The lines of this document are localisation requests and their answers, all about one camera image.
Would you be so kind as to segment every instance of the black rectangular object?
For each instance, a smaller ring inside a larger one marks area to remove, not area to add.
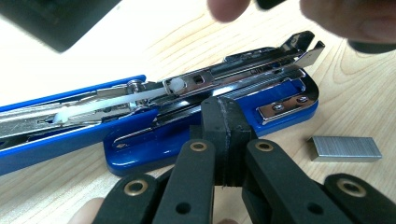
[[[59,52],[73,46],[120,0],[0,0],[0,13]]]

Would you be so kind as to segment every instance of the fingernail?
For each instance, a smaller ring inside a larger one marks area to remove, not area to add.
[[[396,20],[375,19],[364,21],[361,30],[374,40],[396,43]]]

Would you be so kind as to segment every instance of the stapler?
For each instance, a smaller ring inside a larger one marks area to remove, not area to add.
[[[103,142],[115,175],[176,160],[201,102],[235,100],[258,136],[310,119],[318,87],[305,72],[324,49],[309,31],[158,82],[125,78],[0,107],[0,175]]]

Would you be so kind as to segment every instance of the stapler anvil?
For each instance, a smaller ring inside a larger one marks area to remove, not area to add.
[[[130,77],[0,107],[0,175],[99,142],[115,175],[162,167],[211,96],[234,99],[258,136],[310,119],[318,87],[304,67],[324,49],[319,41],[308,50],[313,38],[301,32],[159,82]]]

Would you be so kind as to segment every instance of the wooden table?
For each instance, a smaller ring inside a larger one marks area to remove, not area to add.
[[[0,19],[0,105],[139,74],[150,80],[176,76],[226,55],[278,46],[310,30],[326,44],[306,68],[320,90],[318,111],[311,120],[264,138],[280,144],[320,183],[327,175],[348,173],[396,201],[396,51],[354,51],[345,39],[303,17],[298,1],[266,12],[252,3],[227,24],[214,21],[201,0],[122,1],[62,54]],[[306,143],[312,135],[371,136],[383,159],[313,162]],[[2,175],[0,223],[66,223],[89,199],[105,197],[118,180],[106,168],[101,144]],[[250,223],[240,192],[216,188],[214,223],[225,217]]]

